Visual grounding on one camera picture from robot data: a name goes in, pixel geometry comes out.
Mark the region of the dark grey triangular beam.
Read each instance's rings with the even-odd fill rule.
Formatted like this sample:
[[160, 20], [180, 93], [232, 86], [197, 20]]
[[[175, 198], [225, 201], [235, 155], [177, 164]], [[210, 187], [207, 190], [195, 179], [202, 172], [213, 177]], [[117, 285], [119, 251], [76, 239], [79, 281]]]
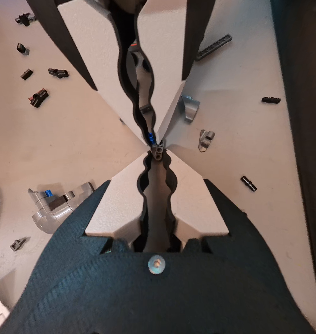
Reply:
[[156, 161], [161, 161], [161, 159], [163, 157], [164, 146], [165, 146], [165, 141], [164, 140], [161, 140], [161, 142], [159, 144], [152, 144], [151, 145], [152, 156], [154, 157], [154, 159]]

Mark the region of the grey plate with holes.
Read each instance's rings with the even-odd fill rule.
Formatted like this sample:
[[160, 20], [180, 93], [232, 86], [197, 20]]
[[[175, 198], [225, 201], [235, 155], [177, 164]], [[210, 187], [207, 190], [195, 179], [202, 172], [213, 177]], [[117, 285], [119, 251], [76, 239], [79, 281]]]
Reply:
[[195, 61], [201, 61], [206, 56], [212, 54], [216, 50], [218, 50], [220, 47], [224, 46], [225, 44], [229, 43], [232, 40], [232, 36], [230, 34], [227, 34], [223, 36], [221, 39], [215, 41], [211, 45], [207, 46], [206, 48], [200, 50], [197, 53], [197, 56], [195, 58]]

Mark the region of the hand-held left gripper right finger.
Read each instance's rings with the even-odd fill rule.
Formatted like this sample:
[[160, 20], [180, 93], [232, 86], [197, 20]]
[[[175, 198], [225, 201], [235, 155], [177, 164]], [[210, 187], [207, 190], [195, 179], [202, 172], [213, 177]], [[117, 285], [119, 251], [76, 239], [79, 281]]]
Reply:
[[203, 177], [172, 151], [164, 150], [169, 248], [184, 248], [190, 239], [226, 236], [229, 230]]

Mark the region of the grey curved brick assembly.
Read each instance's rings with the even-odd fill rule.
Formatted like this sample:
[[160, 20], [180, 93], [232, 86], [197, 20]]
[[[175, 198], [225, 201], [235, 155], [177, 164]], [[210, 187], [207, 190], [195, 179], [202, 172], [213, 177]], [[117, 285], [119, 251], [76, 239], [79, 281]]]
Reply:
[[86, 182], [61, 196], [52, 194], [51, 190], [27, 191], [38, 209], [32, 215], [36, 226], [47, 234], [54, 234], [64, 220], [94, 192], [94, 187]]

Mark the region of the black perforated mat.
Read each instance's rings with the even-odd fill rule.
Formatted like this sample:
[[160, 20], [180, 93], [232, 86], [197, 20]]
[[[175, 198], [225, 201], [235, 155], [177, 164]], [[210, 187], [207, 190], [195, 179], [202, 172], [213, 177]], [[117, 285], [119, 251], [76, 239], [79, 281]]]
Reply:
[[316, 0], [270, 3], [316, 276]]

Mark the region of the grey angled connector piece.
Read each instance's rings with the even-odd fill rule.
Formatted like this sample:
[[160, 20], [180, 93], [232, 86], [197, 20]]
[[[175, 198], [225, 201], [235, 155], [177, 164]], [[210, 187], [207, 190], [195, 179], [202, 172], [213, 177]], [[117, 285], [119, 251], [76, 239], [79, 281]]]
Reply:
[[204, 129], [201, 129], [198, 143], [198, 149], [200, 152], [206, 152], [214, 136], [215, 133], [213, 131], [205, 131]]

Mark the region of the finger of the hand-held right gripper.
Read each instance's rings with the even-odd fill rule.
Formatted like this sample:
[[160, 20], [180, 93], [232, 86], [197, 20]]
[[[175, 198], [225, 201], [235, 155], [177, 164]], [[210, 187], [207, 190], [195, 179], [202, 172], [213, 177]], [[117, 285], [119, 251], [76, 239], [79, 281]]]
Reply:
[[186, 1], [148, 0], [137, 19], [139, 43], [153, 73], [150, 99], [156, 120], [153, 131], [162, 140], [180, 98], [182, 79]]
[[98, 93], [130, 130], [148, 144], [139, 109], [139, 83], [129, 47], [135, 41], [135, 5], [74, 0], [57, 6]]

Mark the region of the black cross connector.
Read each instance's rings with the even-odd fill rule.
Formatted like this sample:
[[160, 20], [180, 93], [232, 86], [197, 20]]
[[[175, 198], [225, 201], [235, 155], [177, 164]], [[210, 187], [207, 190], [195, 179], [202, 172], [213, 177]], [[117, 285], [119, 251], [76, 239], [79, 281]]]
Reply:
[[36, 21], [35, 15], [32, 15], [31, 13], [23, 13], [22, 15], [19, 15], [17, 18], [15, 18], [16, 23], [19, 25], [24, 25], [28, 27], [32, 22]]

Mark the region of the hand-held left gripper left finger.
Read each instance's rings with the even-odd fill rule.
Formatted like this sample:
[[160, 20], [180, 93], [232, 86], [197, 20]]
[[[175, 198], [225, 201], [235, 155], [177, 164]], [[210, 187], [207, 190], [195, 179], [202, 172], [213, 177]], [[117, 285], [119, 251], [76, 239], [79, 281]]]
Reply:
[[149, 227], [144, 190], [151, 162], [151, 151], [145, 152], [110, 180], [86, 235], [123, 239], [133, 248], [146, 246]]

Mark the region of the small grey bracket piece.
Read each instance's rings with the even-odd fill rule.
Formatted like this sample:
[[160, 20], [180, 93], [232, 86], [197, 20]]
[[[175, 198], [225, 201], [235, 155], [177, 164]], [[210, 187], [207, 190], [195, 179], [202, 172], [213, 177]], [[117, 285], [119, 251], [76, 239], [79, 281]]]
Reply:
[[22, 248], [22, 246], [25, 244], [25, 242], [27, 241], [27, 237], [23, 237], [17, 240], [14, 240], [14, 242], [10, 245], [10, 249], [13, 252], [18, 251], [20, 248]]

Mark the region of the silver curved panel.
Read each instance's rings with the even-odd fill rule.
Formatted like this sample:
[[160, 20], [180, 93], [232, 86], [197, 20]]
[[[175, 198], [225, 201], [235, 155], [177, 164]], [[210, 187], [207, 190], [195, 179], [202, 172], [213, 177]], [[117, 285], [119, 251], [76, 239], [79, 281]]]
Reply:
[[200, 106], [200, 101], [193, 99], [191, 96], [180, 96], [181, 109], [185, 114], [185, 121], [192, 123]]

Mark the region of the long black connector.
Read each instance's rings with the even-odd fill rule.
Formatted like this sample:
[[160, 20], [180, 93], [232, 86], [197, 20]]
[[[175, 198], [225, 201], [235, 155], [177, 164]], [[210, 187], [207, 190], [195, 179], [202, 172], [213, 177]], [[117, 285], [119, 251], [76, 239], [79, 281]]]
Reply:
[[69, 77], [69, 73], [66, 69], [52, 69], [49, 68], [48, 69], [48, 73], [56, 78], [65, 78], [65, 77]]

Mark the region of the black and brown connector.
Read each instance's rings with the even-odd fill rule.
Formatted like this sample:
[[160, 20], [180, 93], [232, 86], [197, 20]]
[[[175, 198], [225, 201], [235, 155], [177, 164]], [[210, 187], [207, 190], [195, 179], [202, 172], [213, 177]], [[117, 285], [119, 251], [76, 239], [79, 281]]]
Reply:
[[35, 108], [39, 108], [48, 97], [49, 97], [48, 91], [42, 88], [29, 98], [30, 105], [32, 105]]

